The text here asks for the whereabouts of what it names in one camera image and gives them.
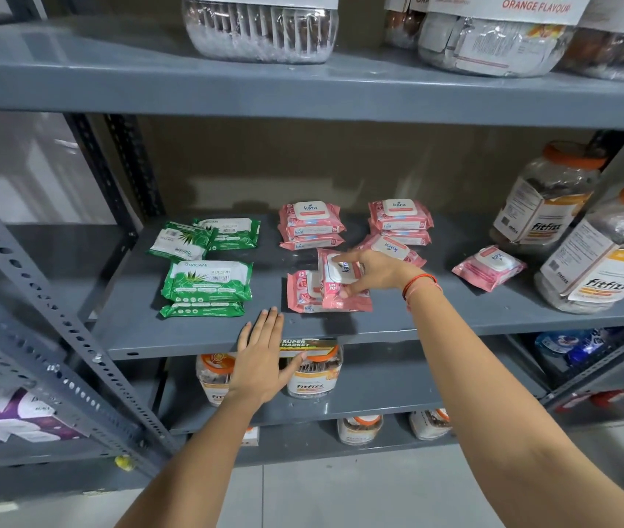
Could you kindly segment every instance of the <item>shelving unit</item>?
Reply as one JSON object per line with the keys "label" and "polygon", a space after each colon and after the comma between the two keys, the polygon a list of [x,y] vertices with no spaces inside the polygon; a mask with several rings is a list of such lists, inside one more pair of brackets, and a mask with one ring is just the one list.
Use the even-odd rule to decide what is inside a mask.
{"label": "shelving unit", "polygon": [[[230,351],[239,328],[261,309],[285,309],[288,273],[317,266],[313,250],[278,247],[277,215],[255,215],[263,221],[258,248],[211,256],[254,263],[254,300],[246,304],[245,316],[160,318],[168,262],[146,252],[164,210],[143,142],[135,135],[135,118],[127,121],[119,113],[624,129],[624,83],[568,74],[468,77],[432,70],[410,53],[389,50],[337,51],[327,64],[306,67],[218,62],[197,56],[180,23],[80,16],[0,26],[0,110],[77,113],[69,124],[87,141],[83,151],[120,223],[6,227],[0,222],[0,326],[10,325],[14,333],[8,343],[0,329],[0,384],[24,385],[60,400],[60,415],[91,431],[84,440],[12,439],[0,445],[0,499],[6,499],[19,494],[20,486],[32,495],[142,487],[214,411],[196,381],[195,356]],[[85,112],[109,112],[135,199],[143,215],[154,217],[127,257],[137,234],[124,219],[117,182],[88,132]],[[492,217],[434,215],[434,242],[418,252],[449,301],[546,408],[573,392],[624,386],[624,337],[582,367],[561,371],[557,382],[523,344],[506,337],[624,326],[624,300],[596,315],[569,315],[539,298],[530,272],[492,293],[451,274],[458,262],[489,244]],[[368,233],[366,218],[342,213],[348,231],[341,249]],[[264,405],[252,421],[262,426],[260,446],[243,448],[238,465],[455,442],[453,436],[423,442],[412,435],[406,413],[438,407],[441,397],[401,298],[374,291],[372,299],[371,313],[287,312],[286,337],[336,338],[345,347],[345,364],[336,389],[324,399],[280,393]],[[36,353],[44,361],[26,357]],[[85,379],[75,366],[80,358],[80,370],[91,369]],[[75,388],[66,387],[71,382],[99,400],[103,411],[85,407]],[[592,407],[581,404],[557,420],[564,427],[624,422],[624,406],[604,412]],[[335,419],[363,413],[385,414],[378,438],[361,448],[340,443]],[[138,470],[115,468],[115,455],[131,456]]]}

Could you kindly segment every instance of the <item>person's right hand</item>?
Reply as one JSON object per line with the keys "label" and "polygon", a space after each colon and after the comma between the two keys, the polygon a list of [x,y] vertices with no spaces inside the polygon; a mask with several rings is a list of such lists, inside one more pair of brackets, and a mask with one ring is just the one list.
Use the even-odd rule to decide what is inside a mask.
{"label": "person's right hand", "polygon": [[395,288],[402,291],[413,277],[423,274],[422,269],[375,250],[345,252],[334,257],[332,261],[334,263],[359,261],[366,271],[359,281],[343,287],[339,293],[342,298],[353,296],[366,289]]}

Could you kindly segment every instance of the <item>bracelet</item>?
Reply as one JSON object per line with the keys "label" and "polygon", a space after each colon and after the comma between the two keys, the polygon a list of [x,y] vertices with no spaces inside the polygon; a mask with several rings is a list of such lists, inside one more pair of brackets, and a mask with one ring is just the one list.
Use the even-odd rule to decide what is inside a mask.
{"label": "bracelet", "polygon": [[430,278],[434,284],[435,287],[439,287],[440,291],[443,293],[444,290],[441,288],[440,283],[437,281],[437,278],[435,278],[434,276],[432,276],[431,274],[420,274],[415,276],[413,279],[411,279],[407,285],[405,285],[405,288],[402,290],[402,298],[403,300],[407,301],[408,298],[408,293],[407,291],[412,287],[413,283],[415,283],[417,280],[419,280],[420,278]]}

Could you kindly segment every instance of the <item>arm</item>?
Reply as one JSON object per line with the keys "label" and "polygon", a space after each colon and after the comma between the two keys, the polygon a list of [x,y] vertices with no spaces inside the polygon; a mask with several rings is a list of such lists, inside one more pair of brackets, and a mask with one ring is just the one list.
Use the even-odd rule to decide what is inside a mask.
{"label": "arm", "polygon": [[237,452],[254,413],[290,380],[304,354],[278,369],[283,317],[263,311],[244,326],[229,392],[182,451],[131,505],[116,528],[214,528]]}
{"label": "arm", "polygon": [[[422,271],[385,254],[358,260],[347,288],[403,289]],[[507,527],[624,527],[624,491],[578,450],[428,278],[409,298],[422,348],[466,460]]]}

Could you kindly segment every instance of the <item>clear plastic jar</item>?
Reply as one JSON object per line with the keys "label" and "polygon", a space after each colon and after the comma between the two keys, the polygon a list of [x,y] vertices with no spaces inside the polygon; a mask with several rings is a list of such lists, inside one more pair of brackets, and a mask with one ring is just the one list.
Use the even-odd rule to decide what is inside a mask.
{"label": "clear plastic jar", "polygon": [[573,26],[429,12],[418,49],[423,61],[452,72],[535,77],[554,68],[573,34]]}
{"label": "clear plastic jar", "polygon": [[[314,0],[295,3],[305,6],[306,1]],[[339,29],[339,0],[319,3],[281,7],[183,0],[183,18],[194,47],[207,57],[314,64],[329,59]]]}
{"label": "clear plastic jar", "polygon": [[415,437],[421,441],[439,439],[451,431],[451,421],[444,408],[414,411],[410,413],[409,419]]}
{"label": "clear plastic jar", "polygon": [[383,426],[382,415],[345,417],[337,420],[339,440],[347,445],[359,446],[370,443]]}
{"label": "clear plastic jar", "polygon": [[385,43],[416,50],[428,0],[385,0]]}
{"label": "clear plastic jar", "polygon": [[343,360],[341,346],[334,346],[326,355],[308,356],[287,382],[287,392],[296,399],[317,399],[327,395],[337,385]]}
{"label": "clear plastic jar", "polygon": [[197,356],[197,379],[212,406],[219,406],[229,392],[229,378],[234,372],[236,358],[229,354],[202,354]]}
{"label": "clear plastic jar", "polygon": [[520,172],[493,222],[491,239],[510,254],[544,259],[593,194],[605,162],[583,144],[547,144]]}
{"label": "clear plastic jar", "polygon": [[584,76],[624,81],[624,33],[579,29],[559,68]]}
{"label": "clear plastic jar", "polygon": [[586,213],[535,275],[554,308],[589,314],[624,298],[624,189]]}

